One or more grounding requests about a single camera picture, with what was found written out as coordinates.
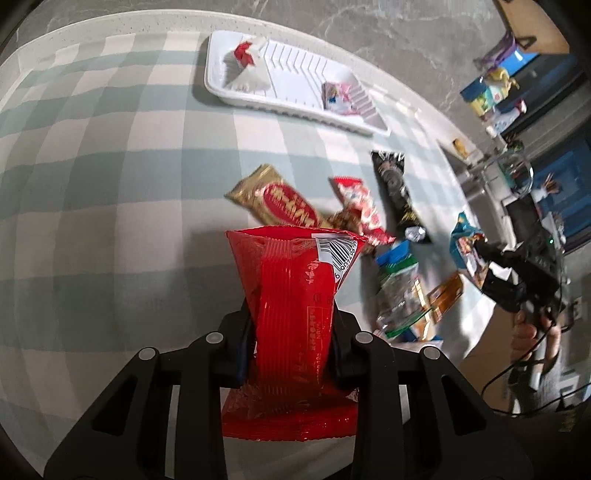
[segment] plastic tray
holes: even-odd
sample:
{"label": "plastic tray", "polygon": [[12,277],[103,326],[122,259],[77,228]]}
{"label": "plastic tray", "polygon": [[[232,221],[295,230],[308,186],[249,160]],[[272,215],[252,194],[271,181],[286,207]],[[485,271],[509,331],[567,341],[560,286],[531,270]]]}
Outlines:
{"label": "plastic tray", "polygon": [[[262,49],[272,87],[253,93],[226,88],[242,67],[234,58],[234,49],[253,35],[216,30],[209,37],[205,66],[205,87],[225,103],[285,115],[300,116],[365,135],[388,135],[390,130],[359,79],[350,68],[322,55],[269,40]],[[336,115],[324,110],[322,84],[350,83],[351,100],[360,115]]]}

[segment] red snack bag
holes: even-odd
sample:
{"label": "red snack bag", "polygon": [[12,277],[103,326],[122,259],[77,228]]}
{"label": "red snack bag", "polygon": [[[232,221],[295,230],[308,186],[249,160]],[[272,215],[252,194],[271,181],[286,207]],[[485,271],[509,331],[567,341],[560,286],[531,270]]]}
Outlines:
{"label": "red snack bag", "polygon": [[310,440],[355,434],[356,403],[324,377],[337,292],[365,239],[296,226],[227,232],[255,323],[249,380],[223,408],[223,434]]}
{"label": "red snack bag", "polygon": [[391,244],[396,240],[389,235],[378,215],[374,199],[363,180],[352,177],[334,177],[333,182],[339,192],[346,210],[354,213],[361,224],[361,234],[367,237],[368,243],[378,245]]}

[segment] checkered tablecloth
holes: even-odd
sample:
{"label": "checkered tablecloth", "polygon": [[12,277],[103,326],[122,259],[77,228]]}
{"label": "checkered tablecloth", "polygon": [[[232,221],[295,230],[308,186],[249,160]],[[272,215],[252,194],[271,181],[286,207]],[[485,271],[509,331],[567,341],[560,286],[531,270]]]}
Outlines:
{"label": "checkered tablecloth", "polygon": [[[334,212],[329,177],[361,177],[378,195],[369,151],[405,152],[408,188],[434,241],[415,249],[427,287],[454,270],[449,233],[466,200],[412,115],[374,93],[392,134],[366,138],[231,108],[203,86],[206,39],[129,34],[64,48],[0,112],[0,423],[39,470],[134,353],[184,347],[239,308],[224,231],[257,222],[223,195],[262,163]],[[337,303],[372,329],[374,292],[364,258]],[[452,360],[467,355],[491,313],[466,284],[440,329]],[[352,445],[282,443],[261,457],[249,444],[226,442],[231,478],[323,478]]]}

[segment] barcode label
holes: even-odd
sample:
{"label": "barcode label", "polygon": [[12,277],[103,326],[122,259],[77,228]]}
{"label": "barcode label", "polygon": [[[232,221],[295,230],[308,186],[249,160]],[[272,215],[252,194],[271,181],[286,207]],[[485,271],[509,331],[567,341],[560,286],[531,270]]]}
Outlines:
{"label": "barcode label", "polygon": [[346,233],[313,233],[318,260],[332,265],[335,283],[340,285],[357,250],[357,242]]}

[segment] blue snack bag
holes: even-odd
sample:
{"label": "blue snack bag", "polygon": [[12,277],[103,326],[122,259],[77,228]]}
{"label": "blue snack bag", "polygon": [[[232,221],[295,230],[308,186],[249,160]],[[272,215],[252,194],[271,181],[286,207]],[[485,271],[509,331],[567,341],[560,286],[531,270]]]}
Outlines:
{"label": "blue snack bag", "polygon": [[483,238],[485,236],[482,230],[470,224],[465,212],[460,212],[457,216],[456,226],[452,230],[449,252],[460,273],[479,290],[482,289],[482,284],[488,273],[489,263],[478,255],[474,248],[474,242]]}

